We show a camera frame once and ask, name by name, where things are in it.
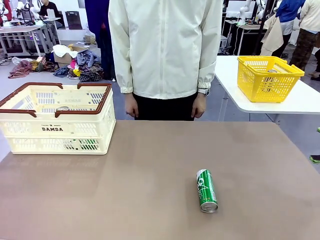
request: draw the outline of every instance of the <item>hand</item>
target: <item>hand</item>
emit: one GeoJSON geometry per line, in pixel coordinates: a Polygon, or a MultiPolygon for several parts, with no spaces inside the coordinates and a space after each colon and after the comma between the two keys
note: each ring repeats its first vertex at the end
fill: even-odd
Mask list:
{"type": "Polygon", "coordinates": [[[138,104],[132,93],[124,94],[125,112],[131,117],[139,117],[138,104]]]}
{"type": "Polygon", "coordinates": [[[198,92],[198,96],[196,97],[196,99],[193,102],[191,117],[197,118],[197,119],[201,118],[201,116],[206,111],[206,107],[207,107],[206,95],[198,92]]]}

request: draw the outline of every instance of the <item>cream plastic basket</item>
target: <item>cream plastic basket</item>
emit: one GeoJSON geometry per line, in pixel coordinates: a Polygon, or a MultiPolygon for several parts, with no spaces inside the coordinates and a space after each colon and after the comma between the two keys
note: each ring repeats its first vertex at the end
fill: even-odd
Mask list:
{"type": "Polygon", "coordinates": [[[0,101],[13,154],[104,155],[115,124],[111,84],[29,82],[0,101]]]}

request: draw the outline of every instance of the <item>person's right hand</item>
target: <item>person's right hand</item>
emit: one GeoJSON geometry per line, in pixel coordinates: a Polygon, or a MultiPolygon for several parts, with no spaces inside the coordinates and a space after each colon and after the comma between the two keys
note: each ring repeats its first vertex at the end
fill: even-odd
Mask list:
{"type": "Polygon", "coordinates": [[[131,117],[139,117],[138,104],[132,93],[124,94],[125,112],[131,117]]]}

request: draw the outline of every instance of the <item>person's left hand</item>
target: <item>person's left hand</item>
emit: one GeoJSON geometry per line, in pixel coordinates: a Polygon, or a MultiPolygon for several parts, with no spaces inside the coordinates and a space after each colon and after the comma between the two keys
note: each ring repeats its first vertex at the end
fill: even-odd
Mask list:
{"type": "Polygon", "coordinates": [[[205,113],[207,107],[206,103],[206,95],[203,93],[198,92],[198,96],[193,102],[193,107],[192,107],[192,118],[201,118],[201,116],[205,113]]]}

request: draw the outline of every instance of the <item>yellow plastic basket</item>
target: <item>yellow plastic basket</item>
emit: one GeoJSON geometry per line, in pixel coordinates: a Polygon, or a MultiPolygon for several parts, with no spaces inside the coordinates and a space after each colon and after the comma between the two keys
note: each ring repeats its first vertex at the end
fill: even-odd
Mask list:
{"type": "Polygon", "coordinates": [[[275,56],[239,56],[237,84],[254,103],[281,103],[305,72],[275,56]]]}

